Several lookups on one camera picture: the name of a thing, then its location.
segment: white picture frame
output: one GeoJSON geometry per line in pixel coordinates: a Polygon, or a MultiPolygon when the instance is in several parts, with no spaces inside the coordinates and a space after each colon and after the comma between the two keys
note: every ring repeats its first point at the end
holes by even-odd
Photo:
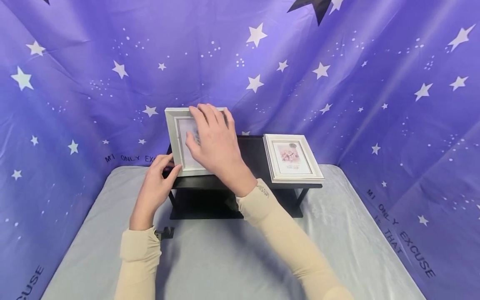
{"type": "Polygon", "coordinates": [[[265,134],[272,183],[323,183],[320,167],[304,135],[265,134]]]}
{"type": "Polygon", "coordinates": [[[195,161],[190,150],[185,144],[186,132],[196,132],[196,123],[188,108],[166,108],[165,118],[167,119],[168,135],[172,147],[173,161],[175,164],[182,164],[179,177],[211,175],[197,161],[195,161]]]}

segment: black clip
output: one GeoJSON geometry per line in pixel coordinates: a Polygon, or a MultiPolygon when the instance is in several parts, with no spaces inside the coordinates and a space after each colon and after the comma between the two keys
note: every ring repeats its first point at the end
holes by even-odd
{"type": "Polygon", "coordinates": [[[165,239],[172,239],[174,232],[174,227],[165,227],[162,231],[155,230],[155,235],[159,241],[163,241],[165,239]]]}

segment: lower shelf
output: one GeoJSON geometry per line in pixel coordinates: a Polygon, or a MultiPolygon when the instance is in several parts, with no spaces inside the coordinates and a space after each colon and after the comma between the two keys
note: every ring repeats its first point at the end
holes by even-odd
{"type": "MultiPolygon", "coordinates": [[[[303,217],[300,206],[296,205],[294,189],[275,189],[272,193],[293,218],[303,217]]],[[[173,204],[171,220],[191,219],[243,219],[235,202],[235,195],[229,190],[179,189],[173,204]]]]}

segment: silver picture frame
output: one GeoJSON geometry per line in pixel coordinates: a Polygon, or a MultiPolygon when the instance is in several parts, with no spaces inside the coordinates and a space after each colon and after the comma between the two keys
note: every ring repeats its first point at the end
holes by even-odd
{"type": "Polygon", "coordinates": [[[166,108],[165,118],[167,119],[168,135],[172,148],[173,161],[175,164],[182,164],[179,177],[211,175],[202,165],[196,162],[185,144],[186,132],[191,131],[196,135],[195,119],[188,108],[166,108]]]}

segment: beige sleeve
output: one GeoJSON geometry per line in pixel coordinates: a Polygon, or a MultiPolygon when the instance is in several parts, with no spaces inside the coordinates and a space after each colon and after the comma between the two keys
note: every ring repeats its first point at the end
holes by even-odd
{"type": "Polygon", "coordinates": [[[115,300],[155,300],[156,268],[161,253],[155,227],[123,233],[120,246],[122,264],[115,300]]]}
{"type": "Polygon", "coordinates": [[[237,198],[240,212],[265,236],[302,284],[309,300],[352,300],[328,261],[307,234],[278,203],[263,180],[247,196],[237,198]]]}

